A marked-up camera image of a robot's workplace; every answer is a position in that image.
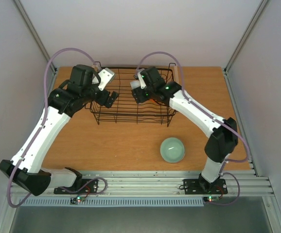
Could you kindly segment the orange bowl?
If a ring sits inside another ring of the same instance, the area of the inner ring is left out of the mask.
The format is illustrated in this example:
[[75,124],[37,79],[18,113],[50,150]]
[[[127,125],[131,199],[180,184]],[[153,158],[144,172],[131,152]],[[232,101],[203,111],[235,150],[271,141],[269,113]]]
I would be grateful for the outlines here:
[[159,102],[158,100],[155,100],[153,98],[150,98],[151,101],[155,102],[156,104],[161,104],[161,102]]

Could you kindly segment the white bowl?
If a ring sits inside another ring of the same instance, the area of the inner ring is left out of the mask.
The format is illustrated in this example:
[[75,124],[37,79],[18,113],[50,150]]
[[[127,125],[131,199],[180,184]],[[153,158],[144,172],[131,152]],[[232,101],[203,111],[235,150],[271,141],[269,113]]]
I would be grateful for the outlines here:
[[130,86],[131,86],[131,89],[134,90],[137,88],[141,88],[141,83],[139,80],[134,80],[134,81],[130,82]]

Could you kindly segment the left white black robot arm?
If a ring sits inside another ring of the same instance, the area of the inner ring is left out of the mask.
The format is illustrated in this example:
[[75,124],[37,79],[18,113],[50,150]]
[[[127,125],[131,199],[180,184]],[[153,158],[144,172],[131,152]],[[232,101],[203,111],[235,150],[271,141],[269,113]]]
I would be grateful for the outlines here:
[[109,68],[96,72],[86,65],[74,66],[70,78],[50,93],[48,105],[27,141],[11,160],[0,162],[0,170],[34,196],[57,187],[70,193],[80,192],[83,187],[80,172],[70,167],[45,169],[42,163],[59,132],[76,112],[93,101],[106,108],[112,106],[119,94],[107,91],[106,86],[114,77]]

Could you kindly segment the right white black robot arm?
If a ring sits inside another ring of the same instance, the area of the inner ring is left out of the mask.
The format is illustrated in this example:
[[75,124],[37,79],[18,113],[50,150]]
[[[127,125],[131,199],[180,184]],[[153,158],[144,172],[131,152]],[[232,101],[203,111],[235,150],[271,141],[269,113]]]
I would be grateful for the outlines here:
[[135,77],[131,88],[137,104],[149,99],[163,103],[183,114],[208,138],[204,148],[207,160],[198,182],[203,193],[211,192],[217,186],[224,160],[238,145],[236,121],[209,111],[183,90],[179,83],[166,82],[156,67],[139,69]]

